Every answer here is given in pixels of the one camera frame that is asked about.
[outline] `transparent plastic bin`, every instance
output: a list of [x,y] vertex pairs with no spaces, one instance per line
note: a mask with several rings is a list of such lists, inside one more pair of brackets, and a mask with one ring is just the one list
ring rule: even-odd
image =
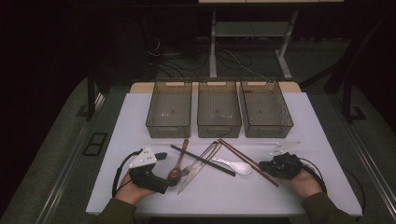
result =
[[199,80],[197,124],[200,138],[239,136],[242,119],[234,79]]
[[275,80],[243,80],[239,88],[245,136],[285,138],[293,121]]
[[190,78],[157,79],[146,120],[151,138],[191,136],[191,90]]

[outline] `utensil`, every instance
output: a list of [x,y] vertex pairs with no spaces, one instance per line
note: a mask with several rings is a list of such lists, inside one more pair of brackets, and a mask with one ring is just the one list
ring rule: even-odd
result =
[[248,156],[246,156],[245,154],[243,154],[242,152],[240,152],[238,149],[234,148],[233,146],[231,146],[230,144],[228,144],[227,142],[225,142],[222,139],[219,139],[219,141],[225,146],[227,147],[233,154],[235,154],[235,156],[239,157],[239,159],[241,159],[244,162],[247,162],[251,165],[251,168],[253,170],[255,170],[259,175],[261,175],[262,177],[264,177],[265,179],[267,179],[271,184],[273,184],[275,187],[279,187],[279,184],[277,184],[275,182],[275,180],[271,179],[269,176],[267,176],[265,173],[263,173],[260,170],[259,164],[257,162],[255,162],[254,160],[252,160],[251,158],[249,158]]
[[213,157],[212,161],[218,161],[230,166],[233,170],[235,170],[240,175],[248,175],[251,172],[251,166],[246,162],[238,162],[238,161],[226,161],[219,157]]
[[[184,139],[183,146],[181,147],[181,150],[186,151],[188,144],[189,144],[189,139],[187,139],[187,138]],[[180,182],[180,179],[181,179],[180,164],[181,164],[181,160],[183,159],[183,156],[184,156],[184,153],[180,152],[176,166],[169,172],[167,180],[169,181],[170,187],[174,187],[178,184],[178,182]]]
[[[173,149],[175,149],[175,150],[177,150],[177,151],[182,151],[181,148],[175,147],[174,145],[171,145],[171,148],[173,148]],[[218,170],[220,170],[220,171],[226,173],[227,175],[235,176],[235,172],[234,172],[234,171],[231,171],[231,170],[228,170],[228,169],[226,169],[226,168],[224,168],[224,167],[222,167],[222,166],[219,166],[219,165],[215,164],[214,162],[207,161],[207,160],[205,160],[205,159],[203,159],[203,158],[200,158],[199,156],[196,156],[196,155],[194,155],[194,154],[192,154],[192,153],[190,153],[190,152],[188,152],[188,151],[185,151],[185,152],[183,152],[183,153],[185,153],[186,155],[189,155],[189,156],[195,158],[195,159],[198,160],[198,161],[204,162],[204,163],[206,163],[206,164],[212,166],[213,168],[216,168],[216,169],[218,169]]]
[[[216,143],[215,148],[213,148],[213,150],[210,152],[209,156],[207,156],[207,160],[209,161],[221,148],[222,144],[220,143]],[[204,168],[204,166],[206,165],[206,163],[201,162],[201,164],[197,167],[195,167],[194,169],[191,170],[191,172],[189,173],[189,175],[186,177],[186,179],[184,179],[183,184],[181,184],[180,189],[178,190],[177,195],[184,189],[186,188],[190,182],[198,175],[198,173],[202,170],[202,168]]]
[[[199,158],[201,159],[210,149],[212,149],[214,146],[216,145],[216,142],[213,142],[212,144],[209,145],[209,147],[207,147],[204,152],[199,156]],[[183,170],[181,170],[181,175],[188,175],[192,168],[194,167],[195,163],[197,163],[199,160],[196,159],[192,164],[186,166]]]
[[270,156],[274,157],[285,154],[294,147],[300,145],[301,143],[302,143],[301,141],[276,143],[274,150],[270,152]]

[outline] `white tabletop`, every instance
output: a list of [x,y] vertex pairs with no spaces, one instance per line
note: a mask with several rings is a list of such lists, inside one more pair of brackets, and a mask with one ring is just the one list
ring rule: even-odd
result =
[[[285,139],[246,138],[243,127],[238,138],[224,139],[255,161],[269,161],[274,146],[268,142],[302,143],[290,151],[298,157],[312,161],[323,174],[328,194],[336,206],[352,216],[361,216],[361,207],[332,152],[318,118],[305,93],[284,93],[294,127]],[[197,94],[192,95],[191,138],[188,151],[201,154],[216,139],[197,136]],[[183,139],[151,139],[146,128],[150,93],[129,93],[125,97],[119,119],[111,137],[101,170],[97,176],[87,213],[98,214],[111,198],[111,189],[117,168],[124,158],[142,147],[151,145],[155,153],[167,152],[164,161],[157,161],[153,169],[156,176],[166,178],[176,165],[179,152],[170,145],[181,147]],[[226,147],[217,157],[240,161]],[[121,177],[127,171],[126,162]],[[185,156],[181,167],[193,162]],[[226,175],[210,166],[196,176],[179,194],[177,191],[184,178],[165,194],[156,193],[143,199],[137,206],[137,217],[292,217],[304,214],[299,198],[288,186],[276,188],[266,179],[252,171],[249,175]]]

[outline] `cable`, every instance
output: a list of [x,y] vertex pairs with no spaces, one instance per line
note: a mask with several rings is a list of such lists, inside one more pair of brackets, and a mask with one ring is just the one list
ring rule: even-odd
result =
[[157,47],[155,47],[153,50],[146,50],[146,53],[155,56],[155,57],[160,57],[161,53],[159,52],[159,48],[161,46],[161,41],[154,35],[152,35],[151,37],[155,38],[155,40],[157,40]]
[[253,64],[253,60],[252,60],[251,57],[249,57],[246,53],[239,52],[240,54],[244,55],[244,56],[248,59],[248,63],[243,63],[240,59],[235,60],[236,57],[234,56],[234,54],[232,54],[232,53],[231,53],[230,51],[228,51],[227,49],[219,49],[219,50],[226,51],[227,54],[230,54],[230,55],[233,56],[232,59],[230,60],[230,59],[228,59],[228,58],[226,58],[226,57],[221,56],[221,54],[218,54],[218,55],[217,55],[218,57],[223,58],[224,60],[228,61],[229,63],[237,64],[239,68],[235,68],[234,70],[243,69],[243,67],[240,67],[241,64],[242,64],[243,66],[251,66],[251,65]]
[[182,67],[182,66],[178,65],[177,63],[173,63],[173,62],[171,62],[171,61],[169,61],[169,60],[165,60],[165,61],[163,61],[163,63],[171,63],[171,64],[173,64],[174,66],[176,66],[176,67],[177,67],[178,69],[180,69],[180,70],[188,71],[188,72],[193,72],[193,73],[196,75],[196,78],[198,78],[198,75],[195,73],[195,71],[198,71],[198,70],[204,68],[205,65],[206,65],[206,62],[208,61],[208,59],[209,59],[209,54],[207,54],[207,55],[205,56],[204,62],[203,62],[201,65],[199,65],[198,67],[195,67],[195,68],[185,68],[185,67]]
[[323,178],[321,178],[320,176],[317,175],[317,173],[315,173],[315,171],[313,171],[310,167],[308,166],[303,166],[303,169],[306,170],[309,174],[311,174],[320,184],[323,192],[327,193],[327,188],[326,188],[326,184],[324,183]]
[[178,74],[179,74],[181,77],[184,77],[183,74],[182,74],[177,68],[175,68],[175,67],[173,67],[173,66],[171,66],[171,65],[164,64],[164,63],[160,63],[159,65],[162,65],[162,66],[165,66],[165,67],[168,67],[168,68],[172,68],[173,70],[177,71]]
[[282,73],[283,73],[285,70],[290,69],[291,66],[294,65],[296,62],[300,61],[300,60],[305,56],[305,54],[308,53],[308,52],[310,52],[312,49],[314,49],[316,45],[317,45],[317,42],[315,42],[315,45],[314,45],[312,48],[306,50],[306,51],[305,51],[304,53],[302,53],[297,59],[295,59],[295,60],[292,61],[291,63],[288,63],[288,66],[287,66],[286,68],[282,69]]
[[320,170],[319,170],[319,168],[312,162],[312,161],[309,161],[309,160],[307,160],[307,159],[304,159],[304,158],[299,158],[301,161],[307,161],[307,162],[309,162],[311,165],[313,165],[314,167],[315,167],[315,169],[317,169],[317,171],[318,171],[318,173],[319,173],[319,176],[320,176],[320,178],[321,179],[323,179],[323,176],[322,176],[322,174],[321,174],[321,172],[320,172]]
[[[366,192],[364,191],[363,185],[359,181],[359,179],[350,171],[348,170],[345,166],[341,166],[341,168],[344,171],[347,171],[356,181],[356,183],[359,186],[359,189],[361,190],[361,213],[364,215],[364,211],[366,209]],[[357,217],[355,220],[358,222],[361,219],[361,217]]]
[[125,185],[127,185],[127,184],[129,184],[129,183],[131,183],[131,182],[132,182],[132,180],[128,180],[126,183],[124,183],[123,185],[121,185],[121,186],[116,190],[116,193],[115,193],[114,195],[116,195],[117,192],[119,192],[119,190],[122,189]]
[[158,70],[160,70],[160,71],[162,71],[162,72],[164,72],[166,75],[168,75],[169,77],[174,77],[174,76],[172,76],[170,73],[168,73],[166,70],[164,70],[164,69],[161,69],[161,68],[159,68],[159,67],[157,67],[157,69]]
[[245,70],[247,70],[249,73],[252,73],[252,74],[257,75],[257,76],[259,76],[259,77],[266,78],[265,76],[262,76],[261,74],[255,73],[255,72],[253,72],[253,71],[247,69],[247,68],[246,68],[241,62],[239,62],[239,60],[238,60],[230,51],[228,51],[227,49],[223,49],[223,50],[226,51],[226,52],[228,52],[231,56],[233,56],[233,57],[235,58],[235,60],[236,60]]
[[120,167],[117,169],[116,176],[114,176],[113,189],[112,189],[112,191],[111,191],[111,194],[113,195],[113,197],[116,195],[116,193],[117,193],[117,191],[118,191],[117,185],[119,184],[119,179],[120,179],[120,175],[121,175],[121,172],[122,172],[122,167],[123,167],[123,165],[124,165],[125,162],[127,162],[132,156],[139,155],[140,152],[142,152],[142,151],[143,151],[143,148],[141,148],[139,151],[136,151],[136,152],[133,152],[133,153],[129,154],[129,155],[123,160],[123,162],[121,163]]
[[256,36],[256,32],[254,31],[253,22],[250,22],[251,32],[253,32],[253,36]]
[[[276,43],[276,41],[273,41],[273,43],[267,44],[267,45],[265,45],[265,47],[274,45],[275,43]],[[272,69],[270,69],[268,72],[265,72],[265,69],[263,68],[262,65],[263,65],[263,64],[269,64],[269,63],[267,62],[267,60],[271,62],[271,58],[265,57],[265,58],[263,59],[262,55],[263,55],[263,50],[261,50],[260,53],[259,53],[259,66],[260,66],[260,69],[261,69],[261,71],[262,71],[262,74],[264,74],[265,76],[269,76],[269,77],[270,77],[272,74],[273,74],[273,76],[275,76],[275,77],[282,77],[283,74],[281,74],[281,73],[279,73],[279,72],[275,72],[275,71],[272,72],[272,71],[271,71]]]
[[164,53],[163,56],[183,55],[183,53]]
[[240,64],[238,63],[237,67],[231,67],[230,65],[227,65],[223,60],[227,60],[226,58],[224,58],[223,56],[221,56],[220,54],[216,54],[216,60],[219,61],[219,63],[221,63],[224,67],[231,69],[231,70],[235,70],[235,71],[240,71],[243,70],[244,68],[242,66],[240,66]]
[[[257,46],[254,46],[254,50],[258,51],[261,50],[263,48],[266,48],[268,46],[274,45],[274,44],[280,44],[281,42],[271,39],[270,37],[266,37],[265,39],[267,39],[268,41],[270,41],[270,43],[262,43],[262,42],[253,42],[257,44]],[[218,46],[218,43],[216,44],[216,48],[223,48],[223,49],[227,49],[227,48],[233,48],[233,51],[238,51],[240,52],[242,48],[251,48],[251,44],[252,44],[252,39],[249,39],[248,37],[238,37],[236,39],[233,39],[233,41],[231,42],[231,46],[229,45],[224,45],[224,46]]]

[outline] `wooden chopstick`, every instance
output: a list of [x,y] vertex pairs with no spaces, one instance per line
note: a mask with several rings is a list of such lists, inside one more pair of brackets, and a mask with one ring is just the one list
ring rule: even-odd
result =
[[205,160],[204,158],[201,158],[201,157],[199,157],[199,156],[196,156],[196,155],[190,153],[189,151],[184,151],[184,150],[182,150],[180,147],[176,147],[176,146],[174,146],[174,145],[171,145],[171,148],[173,148],[173,149],[179,151],[180,153],[184,153],[184,154],[186,154],[186,155],[188,155],[188,156],[191,156],[191,157],[195,158],[195,159],[198,160],[198,161],[201,161],[201,162],[203,162],[203,163],[206,163],[206,164],[208,164],[208,165],[210,165],[210,166],[212,166],[212,167],[214,167],[214,168],[216,168],[216,169],[218,169],[218,170],[220,170],[220,171],[222,171],[222,172],[224,172],[224,173],[226,173],[226,174],[228,174],[228,175],[235,176],[235,172],[234,172],[234,171],[231,171],[231,170],[226,169],[226,168],[224,168],[224,167],[222,167],[222,166],[219,166],[219,165],[215,164],[214,162],[207,161],[207,160]]
[[242,161],[248,163],[251,165],[251,168],[253,170],[255,170],[257,173],[259,173],[259,175],[261,175],[262,177],[264,177],[265,179],[267,179],[271,184],[273,184],[275,187],[279,187],[279,185],[270,177],[268,177],[266,174],[264,174],[261,170],[260,170],[260,166],[257,162],[255,162],[254,160],[252,160],[251,158],[249,158],[247,155],[245,155],[244,153],[240,152],[238,149],[234,148],[233,146],[231,146],[230,144],[228,144],[227,142],[225,142],[222,139],[219,139],[219,141],[225,146],[227,147],[233,154],[235,154],[237,157],[239,157],[239,159],[241,159]]

